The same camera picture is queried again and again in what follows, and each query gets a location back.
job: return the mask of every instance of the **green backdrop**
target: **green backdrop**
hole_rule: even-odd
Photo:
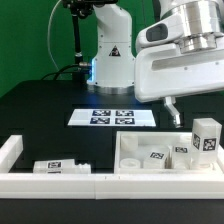
[[[55,68],[47,52],[47,27],[57,0],[7,0],[0,7],[0,96],[24,80],[38,80]],[[140,30],[154,22],[151,0],[119,0],[133,19],[133,54]],[[90,61],[97,51],[96,17],[80,21],[84,59]],[[74,46],[70,11],[56,11],[51,46],[59,67],[73,63]]]

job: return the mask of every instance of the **black table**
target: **black table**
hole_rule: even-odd
[[[93,173],[112,173],[117,131],[190,132],[193,119],[224,124],[224,96],[177,99],[184,126],[176,129],[161,101],[108,96],[70,81],[27,81],[0,99],[0,144],[23,135],[24,152],[10,172],[32,172],[36,160],[76,159]],[[156,127],[68,127],[74,109],[152,109]],[[224,133],[221,143],[224,146]],[[223,223],[223,200],[0,200],[0,223]]]

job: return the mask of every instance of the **white divider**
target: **white divider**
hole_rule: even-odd
[[[0,148],[0,173],[8,173],[22,151],[22,136],[10,136],[10,138]]]
[[[121,174],[98,179],[96,199],[224,199],[224,176]]]
[[[95,175],[0,174],[0,198],[95,199]]]

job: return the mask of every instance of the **white block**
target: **white block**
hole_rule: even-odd
[[[191,170],[203,170],[203,171],[212,171],[214,169],[214,166],[212,163],[209,164],[197,164],[197,163],[191,163]]]
[[[138,149],[138,136],[135,134],[121,135],[121,149],[136,151]]]
[[[212,118],[195,119],[192,131],[192,161],[210,164],[217,161],[222,125]]]
[[[49,174],[89,174],[91,173],[91,167],[88,164],[79,164],[76,166],[74,159],[36,161],[33,172]]]
[[[165,169],[170,149],[167,146],[158,146],[151,149],[144,159],[144,169]]]
[[[122,159],[120,161],[120,168],[140,169],[141,168],[141,162],[137,159],[132,159],[132,158]]]
[[[8,173],[22,151],[22,136],[11,135],[0,149],[0,173]]]
[[[178,142],[173,146],[172,149],[172,169],[188,170],[190,169],[190,146],[191,136],[181,135]]]

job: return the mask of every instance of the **small white object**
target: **small white object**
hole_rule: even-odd
[[[165,169],[169,156],[169,148],[166,146],[154,147],[144,159],[144,169]]]
[[[120,167],[125,169],[139,169],[141,162],[137,159],[127,158],[120,161]]]
[[[174,145],[172,150],[172,169],[188,170],[190,169],[191,161],[191,136],[181,135],[178,142]]]
[[[122,135],[121,149],[124,151],[136,151],[138,149],[138,136],[135,134]]]
[[[191,170],[212,171],[213,168],[214,168],[214,166],[212,163],[209,163],[209,164],[191,163]]]
[[[88,164],[79,164],[76,166],[74,159],[37,161],[34,164],[33,172],[48,174],[89,174],[91,173],[91,167]]]
[[[192,131],[192,163],[210,164],[217,161],[222,125],[212,118],[195,119]]]

